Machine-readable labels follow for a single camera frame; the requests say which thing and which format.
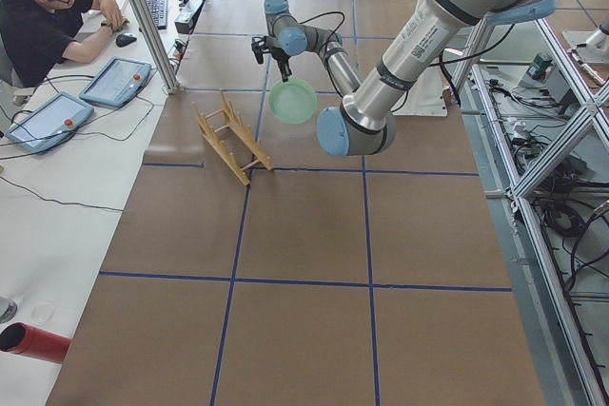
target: person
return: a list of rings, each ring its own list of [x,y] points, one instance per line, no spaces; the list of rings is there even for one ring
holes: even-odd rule
[[[78,42],[82,13],[89,10],[106,21]],[[0,36],[24,87],[37,86],[66,59],[92,62],[125,21],[116,0],[0,0]]]

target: metal base plate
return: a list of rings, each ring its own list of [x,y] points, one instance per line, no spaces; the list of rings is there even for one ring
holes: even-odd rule
[[[395,111],[395,116],[447,116],[446,104],[442,97],[442,78],[440,70],[428,68],[410,89],[406,104]],[[403,97],[393,109],[401,106]]]
[[[586,40],[593,33],[593,30],[588,32],[565,30],[562,35],[570,48],[577,49],[578,55],[586,64],[609,64],[609,55],[601,53],[598,49],[593,47],[577,48],[577,45],[586,43]]]

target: chair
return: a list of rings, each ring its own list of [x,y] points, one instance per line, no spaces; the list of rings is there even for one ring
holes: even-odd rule
[[[12,96],[12,102],[21,106],[28,101],[35,87],[23,87],[17,72],[12,67],[12,62],[4,50],[4,42],[0,38],[0,80],[2,80],[5,91]]]

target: white and blue device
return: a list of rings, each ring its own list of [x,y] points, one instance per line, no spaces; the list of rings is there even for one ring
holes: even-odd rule
[[[152,66],[147,62],[114,57],[87,84],[79,97],[89,103],[120,107],[146,83]]]
[[[93,107],[60,92],[11,127],[6,137],[33,154],[44,152],[71,137],[92,114]]]

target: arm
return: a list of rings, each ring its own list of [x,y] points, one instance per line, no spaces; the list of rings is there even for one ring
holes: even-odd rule
[[[280,64],[284,81],[291,73],[287,63],[290,57],[304,50],[317,52],[344,94],[339,106],[320,114],[320,145],[337,156],[376,154],[387,149],[395,137],[391,107],[414,86],[461,28],[474,26],[482,18],[495,25],[542,18],[554,11],[557,1],[418,0],[413,17],[364,79],[358,77],[340,47],[339,37],[331,31],[321,48],[311,46],[324,32],[299,24],[289,12],[287,0],[265,1],[268,36],[253,43],[252,49],[259,62],[262,53],[269,52]]]
[[[88,64],[99,56],[111,38],[112,27],[102,26],[82,42],[71,42],[62,56],[80,64]]]
[[[125,18],[116,0],[93,0],[91,9],[99,10],[114,29],[120,28],[125,23]]]

